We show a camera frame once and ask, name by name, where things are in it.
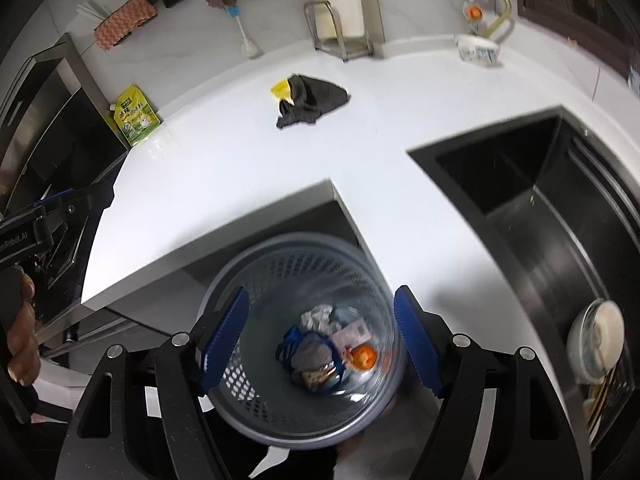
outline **metal screw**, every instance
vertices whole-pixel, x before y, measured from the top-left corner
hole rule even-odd
[[[189,334],[186,332],[180,332],[171,338],[171,343],[174,346],[185,346],[189,342]]]
[[[453,344],[460,348],[466,348],[471,344],[471,339],[464,334],[457,334],[453,336]]]
[[[122,346],[121,345],[110,346],[109,349],[107,350],[107,357],[110,358],[110,359],[116,358],[120,354],[122,354]]]
[[[536,358],[536,353],[528,346],[523,346],[520,349],[520,357],[526,359],[527,361],[533,361],[533,359]]]

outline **bowl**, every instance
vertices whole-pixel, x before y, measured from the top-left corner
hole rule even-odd
[[[625,343],[625,323],[613,301],[594,300],[575,318],[566,351],[576,380],[601,384],[616,365]]]

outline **human hand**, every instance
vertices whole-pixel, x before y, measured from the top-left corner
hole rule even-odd
[[[6,345],[14,356],[9,361],[8,372],[11,378],[22,386],[29,386],[40,373],[38,340],[35,335],[36,315],[29,300],[35,295],[35,286],[31,278],[24,274],[20,284],[22,305],[14,323],[6,333]]]

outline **snack package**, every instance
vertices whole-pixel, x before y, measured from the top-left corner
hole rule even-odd
[[[348,324],[331,336],[331,342],[338,349],[338,352],[342,352],[342,349],[346,347],[356,348],[369,339],[371,339],[371,332],[369,332],[369,327],[364,319]]]
[[[160,125],[160,119],[135,85],[118,97],[113,119],[131,146],[135,146]]]

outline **sink basin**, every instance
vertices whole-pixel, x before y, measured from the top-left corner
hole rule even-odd
[[[620,306],[626,364],[640,368],[637,184],[598,137],[562,109],[494,124],[410,156],[459,209],[510,282],[549,355],[574,433],[584,433],[583,393],[564,344],[574,318],[591,301],[605,298]]]

